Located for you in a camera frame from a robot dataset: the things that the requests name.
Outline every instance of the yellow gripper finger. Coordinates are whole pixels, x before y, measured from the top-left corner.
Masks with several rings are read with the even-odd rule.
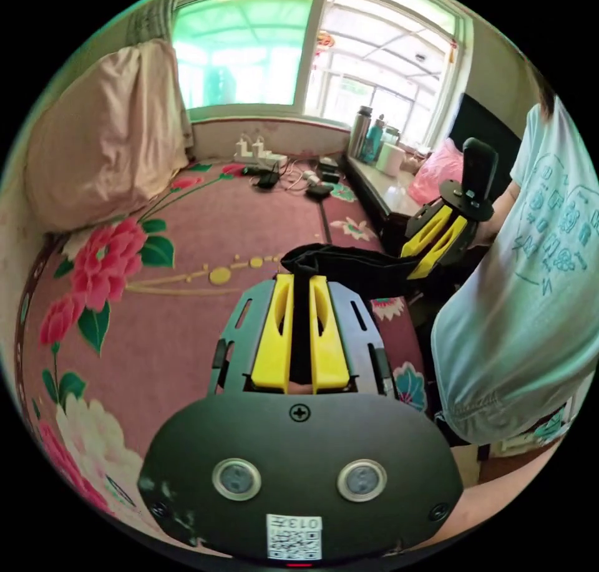
[[[349,369],[324,276],[310,279],[310,348],[314,393],[344,389],[349,383]]]
[[[256,387],[288,392],[292,330],[293,275],[279,274],[251,372]]]
[[[428,221],[418,233],[404,244],[401,250],[402,258],[417,256],[437,239],[437,235],[451,219],[452,210],[449,206],[443,206],[439,212]]]
[[[418,266],[414,269],[408,279],[422,279],[426,277],[435,266],[439,258],[447,252],[451,244],[458,238],[466,227],[467,220],[459,216],[449,227],[449,229],[439,238],[428,253],[420,260]]]

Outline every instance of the power strip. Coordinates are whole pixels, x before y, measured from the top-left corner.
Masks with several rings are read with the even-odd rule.
[[[275,168],[277,165],[279,167],[284,166],[287,162],[287,156],[284,156],[282,154],[269,154],[267,156],[262,156],[261,158],[256,158],[252,155],[235,155],[233,157],[233,162],[242,163],[244,165],[255,165],[257,167]]]

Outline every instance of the water bottle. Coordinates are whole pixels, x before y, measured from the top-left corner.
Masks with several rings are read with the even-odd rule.
[[[367,164],[373,162],[379,151],[382,140],[382,130],[385,127],[384,115],[381,115],[368,130],[360,160]]]
[[[370,127],[372,114],[373,110],[370,106],[362,106],[360,107],[360,110],[358,110],[354,126],[352,127],[349,136],[348,156],[359,158],[360,154],[362,154],[362,148],[364,147],[366,134]]]

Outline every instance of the person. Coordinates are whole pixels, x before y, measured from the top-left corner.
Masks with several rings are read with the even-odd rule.
[[[559,445],[557,442],[531,462],[502,477],[464,489],[452,513],[437,533],[409,551],[449,541],[498,514],[526,489],[553,457]]]
[[[437,420],[470,444],[514,437],[559,412],[599,357],[599,180],[564,104],[531,71],[539,103],[512,181],[473,242],[489,251],[429,339]]]

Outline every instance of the qr code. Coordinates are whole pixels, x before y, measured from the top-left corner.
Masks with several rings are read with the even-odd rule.
[[[270,533],[268,556],[274,560],[320,560],[321,532],[277,529]]]

